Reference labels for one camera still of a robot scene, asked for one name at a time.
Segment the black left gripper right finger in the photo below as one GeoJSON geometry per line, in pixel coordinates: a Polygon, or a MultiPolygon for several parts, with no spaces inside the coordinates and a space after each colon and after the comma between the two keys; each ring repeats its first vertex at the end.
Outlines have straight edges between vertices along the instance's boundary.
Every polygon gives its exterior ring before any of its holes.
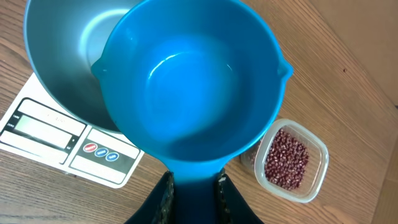
{"type": "Polygon", "coordinates": [[[216,214],[221,224],[263,224],[224,169],[216,180],[216,214]]]}

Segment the blue plastic measuring scoop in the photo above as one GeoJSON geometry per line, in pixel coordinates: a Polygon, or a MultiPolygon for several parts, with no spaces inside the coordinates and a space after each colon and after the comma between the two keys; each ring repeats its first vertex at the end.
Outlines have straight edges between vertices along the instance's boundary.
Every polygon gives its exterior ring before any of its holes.
{"type": "Polygon", "coordinates": [[[241,1],[151,0],[91,71],[120,132],[174,174],[176,221],[218,223],[216,176],[269,129],[293,68],[241,1]]]}

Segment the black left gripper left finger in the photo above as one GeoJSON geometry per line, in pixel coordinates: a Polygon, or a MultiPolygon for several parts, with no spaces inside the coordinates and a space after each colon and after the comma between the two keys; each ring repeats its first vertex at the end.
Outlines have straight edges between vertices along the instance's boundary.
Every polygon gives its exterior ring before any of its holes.
{"type": "Polygon", "coordinates": [[[174,190],[174,175],[170,171],[167,171],[141,207],[125,224],[174,224],[174,190]]]}

